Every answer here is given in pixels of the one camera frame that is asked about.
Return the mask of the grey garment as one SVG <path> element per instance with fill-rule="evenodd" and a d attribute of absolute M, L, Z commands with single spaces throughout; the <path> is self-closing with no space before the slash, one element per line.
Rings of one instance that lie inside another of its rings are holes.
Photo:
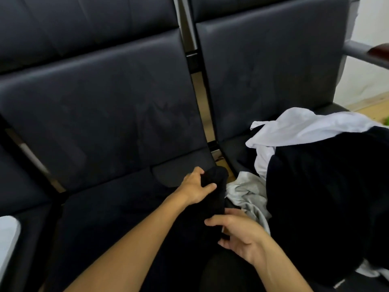
<path fill-rule="evenodd" d="M 241 171 L 235 181 L 226 185 L 226 197 L 271 234 L 265 180 L 253 173 Z"/>

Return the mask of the white cloth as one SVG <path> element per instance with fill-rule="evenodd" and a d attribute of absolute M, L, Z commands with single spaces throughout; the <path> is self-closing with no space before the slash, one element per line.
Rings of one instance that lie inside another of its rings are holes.
<path fill-rule="evenodd" d="M 21 233 L 21 224 L 13 216 L 0 217 L 0 284 Z"/>

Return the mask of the large black garment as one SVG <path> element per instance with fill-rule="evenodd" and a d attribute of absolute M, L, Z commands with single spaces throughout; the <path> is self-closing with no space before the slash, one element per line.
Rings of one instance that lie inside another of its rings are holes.
<path fill-rule="evenodd" d="M 389 128 L 277 147 L 271 236 L 306 278 L 335 285 L 367 260 L 389 270 Z"/>

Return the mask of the person's left hand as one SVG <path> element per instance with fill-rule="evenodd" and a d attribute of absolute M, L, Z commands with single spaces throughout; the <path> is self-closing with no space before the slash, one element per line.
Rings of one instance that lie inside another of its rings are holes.
<path fill-rule="evenodd" d="M 182 202 L 184 206 L 190 206 L 202 201 L 205 196 L 199 196 L 201 184 L 201 177 L 204 174 L 204 170 L 200 167 L 195 167 L 194 170 L 187 174 L 181 185 L 173 193 L 174 198 Z"/>

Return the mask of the person's right hand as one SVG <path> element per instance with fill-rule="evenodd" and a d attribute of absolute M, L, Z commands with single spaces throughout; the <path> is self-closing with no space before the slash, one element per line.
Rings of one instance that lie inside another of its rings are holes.
<path fill-rule="evenodd" d="M 218 244 L 236 253 L 252 265 L 255 255 L 254 243 L 263 240 L 268 234 L 256 221 L 236 208 L 225 208 L 224 215 L 234 215 L 229 227 L 222 227 L 222 236 Z"/>

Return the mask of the person's right forearm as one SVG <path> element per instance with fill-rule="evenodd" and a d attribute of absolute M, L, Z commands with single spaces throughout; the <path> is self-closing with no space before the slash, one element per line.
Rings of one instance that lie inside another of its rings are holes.
<path fill-rule="evenodd" d="M 270 237 L 254 243 L 255 267 L 266 292 L 314 292 L 280 246 Z"/>

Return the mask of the person's left forearm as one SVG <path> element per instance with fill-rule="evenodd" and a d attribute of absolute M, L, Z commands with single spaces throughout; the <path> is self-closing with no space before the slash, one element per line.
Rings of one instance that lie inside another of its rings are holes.
<path fill-rule="evenodd" d="M 64 292 L 139 292 L 158 250 L 187 202 L 186 196 L 174 192 Z"/>

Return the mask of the white garment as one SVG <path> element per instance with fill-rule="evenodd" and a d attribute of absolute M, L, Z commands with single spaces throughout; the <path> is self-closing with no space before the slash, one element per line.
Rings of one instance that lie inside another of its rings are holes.
<path fill-rule="evenodd" d="M 265 181 L 270 159 L 277 147 L 323 141 L 344 132 L 362 133 L 375 126 L 389 129 L 389 126 L 357 112 L 318 115 L 306 108 L 293 107 L 276 120 L 254 121 L 250 130 L 258 127 L 260 130 L 246 141 L 246 147 L 255 149 L 254 168 Z"/>

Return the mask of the black leather seat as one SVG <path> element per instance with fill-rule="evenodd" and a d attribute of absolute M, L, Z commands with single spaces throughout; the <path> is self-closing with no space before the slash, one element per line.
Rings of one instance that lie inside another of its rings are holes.
<path fill-rule="evenodd" d="M 351 0 L 188 0 L 218 143 L 235 176 L 253 121 L 346 111 L 334 93 Z"/>
<path fill-rule="evenodd" d="M 58 214 L 50 194 L 48 182 L 0 144 L 0 216 L 21 226 L 0 292 L 38 292 L 43 284 Z"/>
<path fill-rule="evenodd" d="M 69 194 L 45 292 L 216 166 L 173 0 L 0 0 L 0 116 Z"/>

